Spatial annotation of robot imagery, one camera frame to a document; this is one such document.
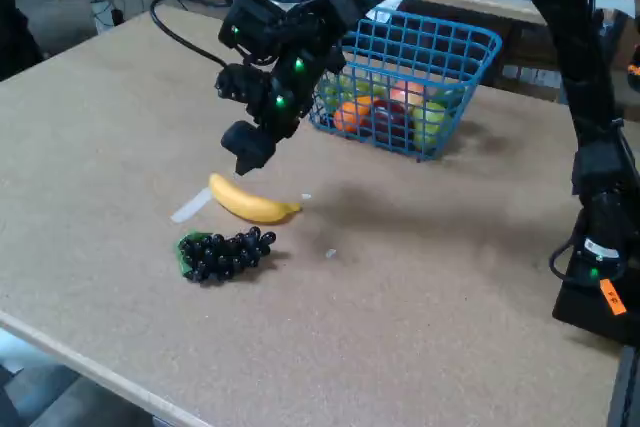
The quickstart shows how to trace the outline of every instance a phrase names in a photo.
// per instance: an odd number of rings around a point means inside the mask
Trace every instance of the white paper strip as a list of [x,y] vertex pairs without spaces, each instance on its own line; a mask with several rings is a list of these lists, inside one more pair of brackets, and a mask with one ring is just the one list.
[[209,187],[205,187],[193,199],[180,207],[176,213],[171,216],[171,220],[176,224],[179,224],[190,219],[212,198],[213,194],[211,193],[211,189]]

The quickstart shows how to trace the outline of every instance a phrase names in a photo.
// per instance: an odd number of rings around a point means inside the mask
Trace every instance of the red apple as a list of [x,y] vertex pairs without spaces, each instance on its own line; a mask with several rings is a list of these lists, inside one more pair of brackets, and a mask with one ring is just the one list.
[[361,130],[371,133],[375,127],[377,142],[394,147],[408,147],[412,140],[413,119],[407,114],[404,106],[392,100],[376,100],[371,115],[361,125]]
[[409,113],[416,107],[421,108],[427,98],[426,87],[417,82],[399,80],[391,89],[391,100],[399,102]]

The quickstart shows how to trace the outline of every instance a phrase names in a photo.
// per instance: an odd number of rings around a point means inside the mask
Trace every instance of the blue wire basket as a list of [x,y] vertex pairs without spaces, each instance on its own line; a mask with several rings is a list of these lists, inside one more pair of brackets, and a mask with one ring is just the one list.
[[342,41],[347,65],[325,72],[310,113],[318,129],[438,157],[502,41],[489,30],[383,8]]

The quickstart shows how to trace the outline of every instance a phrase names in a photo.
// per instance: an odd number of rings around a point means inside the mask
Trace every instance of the bunch of grapes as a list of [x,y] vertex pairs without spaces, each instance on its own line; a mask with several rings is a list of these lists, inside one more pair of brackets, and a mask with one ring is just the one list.
[[228,239],[220,234],[198,237],[195,240],[187,236],[178,244],[183,263],[190,267],[183,275],[197,283],[210,279],[225,282],[247,268],[257,267],[260,259],[271,253],[270,245],[276,241],[275,233],[262,235],[259,227]]

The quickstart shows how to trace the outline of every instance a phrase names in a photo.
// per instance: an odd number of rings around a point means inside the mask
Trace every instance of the orange label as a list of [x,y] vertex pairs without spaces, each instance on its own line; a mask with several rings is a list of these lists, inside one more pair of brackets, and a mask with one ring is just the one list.
[[620,299],[620,296],[618,295],[618,292],[616,292],[615,287],[609,279],[602,279],[600,281],[600,290],[604,294],[604,298],[607,299],[607,303],[609,304],[609,307],[611,307],[613,315],[624,314],[627,311]]

